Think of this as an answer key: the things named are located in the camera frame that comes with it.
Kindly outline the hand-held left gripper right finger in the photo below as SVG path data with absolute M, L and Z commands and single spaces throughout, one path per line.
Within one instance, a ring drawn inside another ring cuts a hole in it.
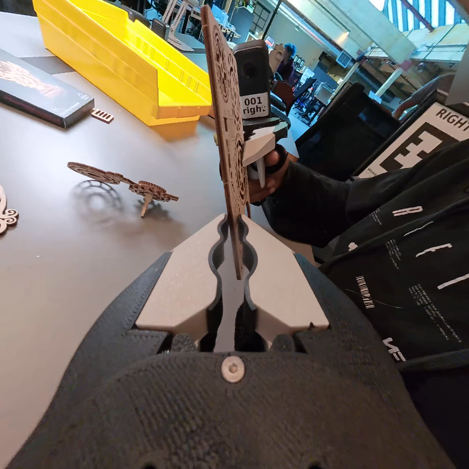
M 260 349 L 279 335 L 327 329 L 329 321 L 295 252 L 246 215 L 238 217 L 238 232 L 247 271 L 237 314 L 238 349 Z

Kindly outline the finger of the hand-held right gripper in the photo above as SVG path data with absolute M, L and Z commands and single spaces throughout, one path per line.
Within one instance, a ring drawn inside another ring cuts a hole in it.
M 276 139 L 273 128 L 258 128 L 244 142 L 242 165 L 249 168 L 248 176 L 257 173 L 261 188 L 266 183 L 265 156 L 274 150 Z

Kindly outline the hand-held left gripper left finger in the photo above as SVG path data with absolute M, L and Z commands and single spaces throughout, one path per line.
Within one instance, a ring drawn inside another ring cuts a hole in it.
M 137 320 L 141 331 L 188 335 L 214 349 L 223 316 L 222 279 L 227 215 L 220 214 L 175 247 Z

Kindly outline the wooden puzzle sheet with gears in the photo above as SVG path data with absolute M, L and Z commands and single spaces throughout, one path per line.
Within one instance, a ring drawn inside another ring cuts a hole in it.
M 201 8 L 201 23 L 234 266 L 236 277 L 241 280 L 244 264 L 238 222 L 241 215 L 250 215 L 250 208 L 247 168 L 243 167 L 244 135 L 237 65 L 220 25 L 208 5 Z

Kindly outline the wooden gear and dial assembly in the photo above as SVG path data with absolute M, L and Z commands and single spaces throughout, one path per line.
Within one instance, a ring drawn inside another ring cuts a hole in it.
M 145 216 L 149 205 L 155 201 L 170 202 L 179 200 L 178 196 L 169 194 L 161 186 L 153 184 L 149 181 L 140 180 L 138 182 L 135 182 L 120 173 L 104 171 L 96 167 L 92 167 L 78 162 L 68 162 L 67 167 L 72 171 L 87 176 L 97 182 L 113 185 L 119 185 L 120 183 L 127 184 L 128 189 L 131 192 L 144 198 L 143 207 L 140 214 L 141 218 Z

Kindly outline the person's right forearm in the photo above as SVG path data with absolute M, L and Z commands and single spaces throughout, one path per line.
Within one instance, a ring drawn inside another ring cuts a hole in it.
M 261 207 L 277 234 L 324 248 L 374 209 L 358 189 L 358 181 L 336 181 L 290 161 L 282 185 Z

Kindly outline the grey desk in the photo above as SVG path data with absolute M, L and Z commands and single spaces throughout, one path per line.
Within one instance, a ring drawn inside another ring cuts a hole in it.
M 19 212 L 1 236 L 1 468 L 47 409 L 98 316 L 163 253 L 226 212 L 212 121 L 151 128 L 74 71 L 58 79 L 114 120 L 68 130 L 1 104 L 1 185 Z M 164 188 L 153 202 L 68 162 Z

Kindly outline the black monitor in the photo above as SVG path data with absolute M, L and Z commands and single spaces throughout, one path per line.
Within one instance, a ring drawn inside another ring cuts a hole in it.
M 400 123 L 368 97 L 359 83 L 347 83 L 296 139 L 298 163 L 337 181 L 347 181 L 398 129 Z

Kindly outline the person's black hoodie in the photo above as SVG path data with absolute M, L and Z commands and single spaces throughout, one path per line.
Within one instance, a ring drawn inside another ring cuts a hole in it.
M 415 406 L 468 468 L 468 141 L 348 184 L 342 233 L 322 271 L 362 310 Z

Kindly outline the white board with black marker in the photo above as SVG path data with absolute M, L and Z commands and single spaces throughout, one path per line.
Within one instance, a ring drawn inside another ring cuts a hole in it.
M 409 118 L 353 174 L 360 179 L 410 168 L 431 154 L 469 137 L 469 107 L 433 102 Z

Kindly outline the plain yellow plastic bin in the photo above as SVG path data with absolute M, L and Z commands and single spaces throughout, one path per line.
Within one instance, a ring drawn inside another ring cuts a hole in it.
M 46 49 L 150 127 L 208 115 L 208 73 L 127 11 L 99 0 L 35 0 Z

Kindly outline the ornate wooden leaf piece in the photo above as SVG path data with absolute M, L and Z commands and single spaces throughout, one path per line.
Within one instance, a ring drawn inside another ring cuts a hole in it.
M 8 199 L 3 186 L 0 186 L 0 235 L 3 236 L 9 228 L 15 226 L 19 212 L 8 207 Z

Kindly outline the black puzzle box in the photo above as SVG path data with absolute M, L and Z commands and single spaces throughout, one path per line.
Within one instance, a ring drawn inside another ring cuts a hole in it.
M 60 128 L 73 126 L 95 107 L 93 97 L 3 49 L 0 100 Z

